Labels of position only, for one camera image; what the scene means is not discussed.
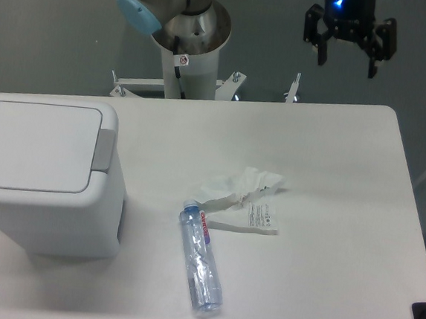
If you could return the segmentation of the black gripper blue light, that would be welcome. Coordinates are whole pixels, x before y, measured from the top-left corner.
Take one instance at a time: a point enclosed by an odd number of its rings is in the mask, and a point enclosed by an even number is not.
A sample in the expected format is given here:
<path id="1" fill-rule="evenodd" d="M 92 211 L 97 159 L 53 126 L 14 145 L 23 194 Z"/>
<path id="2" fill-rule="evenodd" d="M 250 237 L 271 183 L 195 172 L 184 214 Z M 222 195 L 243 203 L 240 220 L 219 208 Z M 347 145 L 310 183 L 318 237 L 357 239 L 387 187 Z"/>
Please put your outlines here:
<path id="1" fill-rule="evenodd" d="M 327 61 L 327 42 L 332 37 L 362 43 L 369 58 L 367 76 L 373 79 L 378 62 L 389 61 L 397 49 L 397 19 L 375 21 L 375 0 L 325 0 L 305 14 L 303 40 L 317 50 L 317 64 Z"/>

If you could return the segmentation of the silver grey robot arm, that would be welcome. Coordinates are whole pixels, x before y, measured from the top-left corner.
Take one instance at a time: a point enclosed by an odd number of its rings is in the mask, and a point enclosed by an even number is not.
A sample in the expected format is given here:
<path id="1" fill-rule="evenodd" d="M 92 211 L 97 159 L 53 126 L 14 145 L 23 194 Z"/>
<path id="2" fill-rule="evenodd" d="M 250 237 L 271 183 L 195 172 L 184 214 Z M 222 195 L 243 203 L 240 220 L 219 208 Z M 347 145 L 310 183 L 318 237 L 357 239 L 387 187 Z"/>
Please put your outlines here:
<path id="1" fill-rule="evenodd" d="M 215 0 L 116 0 L 127 22 L 150 35 L 169 52 L 203 55 L 219 50 L 230 38 L 231 19 Z M 317 50 L 317 62 L 327 61 L 331 38 L 354 42 L 369 57 L 368 76 L 378 62 L 390 60 L 397 49 L 397 21 L 375 18 L 376 0 L 325 0 L 305 13 L 303 41 Z"/>

